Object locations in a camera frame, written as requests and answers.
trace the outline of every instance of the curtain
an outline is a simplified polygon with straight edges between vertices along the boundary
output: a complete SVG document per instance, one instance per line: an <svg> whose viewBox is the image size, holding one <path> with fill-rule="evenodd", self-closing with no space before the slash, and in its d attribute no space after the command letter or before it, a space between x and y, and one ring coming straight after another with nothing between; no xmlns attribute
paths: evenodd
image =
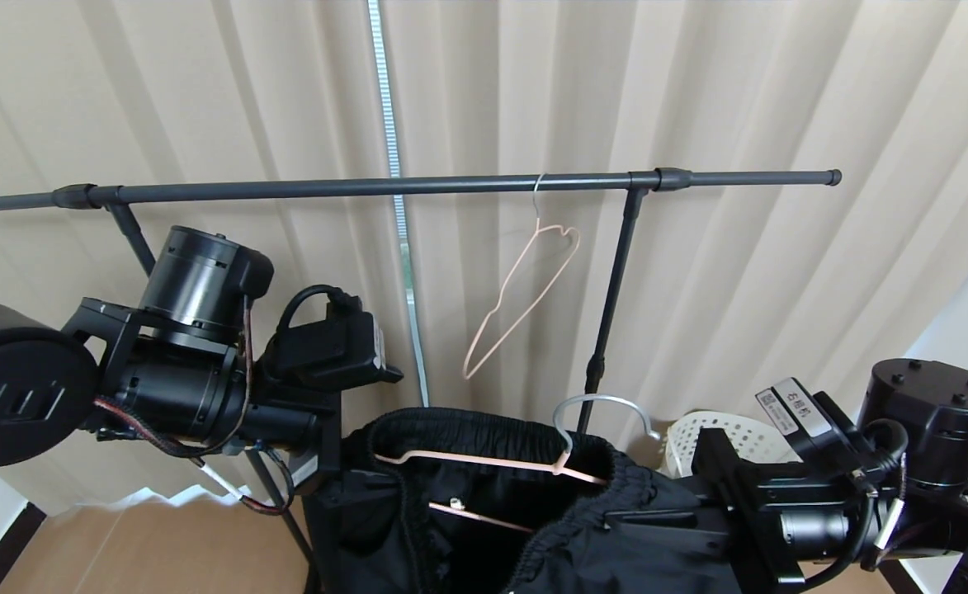
<svg viewBox="0 0 968 594"><path fill-rule="evenodd" d="M386 176L363 2L0 3L0 193ZM347 428L419 402L390 198L134 210L155 251L181 224L224 233L275 262L270 292L254 308L257 353L303 286L325 282L362 296L408 377L345 394ZM134 307L144 287L106 213L0 214L1 304L61 327L83 296ZM302 309L295 321L323 314L314 300ZM243 459L213 458L231 482L258 486ZM81 432L0 476L50 514L143 486L166 496L198 482L215 488L149 445L96 444Z"/></svg>
<svg viewBox="0 0 968 594"><path fill-rule="evenodd" d="M835 188L647 196L601 391L654 420L758 415L752 395L789 375L852 413L872 364L901 356L968 274L968 2L381 8L407 176L843 170ZM582 391L623 199L539 196L543 223L577 226L582 247L465 381L465 348L536 213L527 195L408 196L434 405L548 421ZM484 350L570 249L539 244ZM627 446L635 423L601 403L590 429Z"/></svg>

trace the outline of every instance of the black fabric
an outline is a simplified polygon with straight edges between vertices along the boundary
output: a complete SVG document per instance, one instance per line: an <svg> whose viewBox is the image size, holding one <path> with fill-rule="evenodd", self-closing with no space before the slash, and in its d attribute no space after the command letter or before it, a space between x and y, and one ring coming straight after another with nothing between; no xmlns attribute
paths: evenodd
<svg viewBox="0 0 968 594"><path fill-rule="evenodd" d="M344 518L337 552L320 554L328 592L358 594L618 594L726 592L724 568L669 546L620 536L604 515L625 510L697 507L697 497L653 470L635 465L596 436L573 433L567 466L604 478L593 485L540 471L398 458L411 449L483 455L549 464L564 442L548 425L453 409L394 411L342 444L344 469L386 474L398 485L390 499ZM318 497L356 496L348 485ZM428 508L460 499L467 510L535 530L458 518ZM318 513L309 515L313 526ZM320 533L318 546L336 541Z"/></svg>

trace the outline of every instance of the curtain gap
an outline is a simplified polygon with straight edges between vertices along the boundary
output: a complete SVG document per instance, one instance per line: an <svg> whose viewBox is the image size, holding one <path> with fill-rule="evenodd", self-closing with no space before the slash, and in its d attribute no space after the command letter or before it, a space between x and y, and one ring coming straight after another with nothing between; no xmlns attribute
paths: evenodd
<svg viewBox="0 0 968 594"><path fill-rule="evenodd" d="M366 0L370 12L370 31L374 39L374 60L377 64L377 86L381 90L381 116L385 121L385 147L389 155L389 175L400 177L399 143L396 139L396 118L392 110L392 90L389 87L389 61L385 57L385 32L381 26L379 0ZM392 196L396 213L396 230L399 234L399 252L404 269L404 285L407 286L407 311L411 324L411 343L414 347L414 362L417 366L418 384L421 387L421 406L428 406L428 386L424 374L424 354L421 351L421 334L418 330L417 308L414 303L414 268L411 266L411 248L407 234L407 210L404 197Z"/></svg>

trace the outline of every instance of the perforated basket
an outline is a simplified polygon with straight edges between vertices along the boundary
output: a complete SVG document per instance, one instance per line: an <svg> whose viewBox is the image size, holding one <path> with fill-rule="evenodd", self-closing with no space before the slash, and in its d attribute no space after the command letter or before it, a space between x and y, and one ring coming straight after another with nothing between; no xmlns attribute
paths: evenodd
<svg viewBox="0 0 968 594"><path fill-rule="evenodd" d="M662 473L676 479L692 474L696 439L700 429L705 427L724 429L737 454L745 460L774 463L797 462L800 459L781 432L765 422L724 412L691 412L668 428L664 439Z"/></svg>

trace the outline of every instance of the brown tile floor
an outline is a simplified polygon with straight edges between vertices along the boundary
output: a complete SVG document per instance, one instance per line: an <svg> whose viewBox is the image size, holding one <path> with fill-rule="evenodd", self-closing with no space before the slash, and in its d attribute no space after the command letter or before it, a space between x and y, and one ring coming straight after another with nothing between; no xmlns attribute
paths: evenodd
<svg viewBox="0 0 968 594"><path fill-rule="evenodd" d="M306 576L307 564L279 518L210 501L148 502L50 518L0 594L299 594ZM879 574L858 570L815 592L891 594Z"/></svg>

